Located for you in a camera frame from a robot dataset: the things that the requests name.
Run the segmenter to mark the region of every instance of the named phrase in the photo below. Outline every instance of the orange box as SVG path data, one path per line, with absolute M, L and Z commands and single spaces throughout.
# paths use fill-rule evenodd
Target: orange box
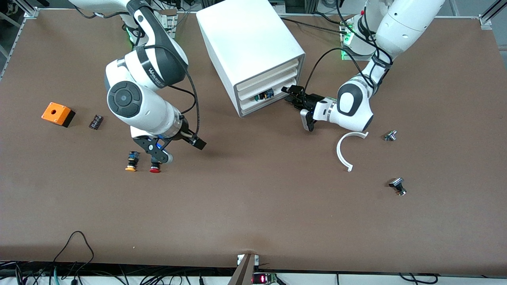
M 41 118 L 53 124 L 68 127 L 75 114 L 76 112 L 72 111 L 69 107 L 51 102 Z

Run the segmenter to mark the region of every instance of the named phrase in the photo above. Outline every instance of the robotic arm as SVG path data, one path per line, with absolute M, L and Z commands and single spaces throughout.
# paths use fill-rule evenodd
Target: robotic arm
M 202 150 L 206 143 L 189 129 L 181 112 L 155 91 L 182 81 L 188 59 L 166 33 L 145 0 L 71 0 L 80 8 L 96 12 L 128 11 L 122 15 L 127 27 L 137 24 L 146 34 L 146 45 L 109 63 L 104 83 L 107 104 L 116 117 L 130 125 L 134 141 L 161 163 L 171 162 L 165 147 L 183 139 Z
M 370 98 L 392 61 L 422 35 L 443 3 L 444 0 L 369 0 L 368 13 L 365 7 L 364 14 L 352 19 L 356 33 L 348 44 L 357 54 L 373 54 L 362 74 L 345 82 L 338 89 L 337 99 L 308 95 L 300 86 L 284 87 L 283 91 L 289 94 L 286 100 L 301 110 L 304 128 L 312 131 L 316 121 L 328 121 L 352 131 L 366 130 L 373 119 Z

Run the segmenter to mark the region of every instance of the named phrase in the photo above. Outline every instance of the black terminal block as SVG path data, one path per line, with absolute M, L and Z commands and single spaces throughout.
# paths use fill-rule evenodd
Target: black terminal block
M 394 179 L 393 181 L 391 181 L 389 183 L 390 187 L 396 188 L 396 193 L 399 196 L 404 196 L 407 193 L 407 190 L 405 190 L 405 188 L 403 188 L 402 182 L 403 182 L 403 178 L 400 177 L 400 178 Z
M 206 146 L 206 142 L 203 141 L 198 136 L 194 135 L 192 137 L 184 137 L 183 140 L 191 144 L 193 147 L 203 150 L 203 148 Z
M 95 118 L 93 118 L 93 121 L 90 123 L 90 129 L 98 130 L 102 120 L 104 120 L 103 116 L 95 115 Z
M 302 86 L 291 85 L 289 88 L 282 87 L 282 92 L 288 94 L 285 101 L 294 105 L 298 110 L 306 109 L 313 114 L 317 103 L 324 99 L 324 97 L 317 94 L 306 94 L 305 88 Z

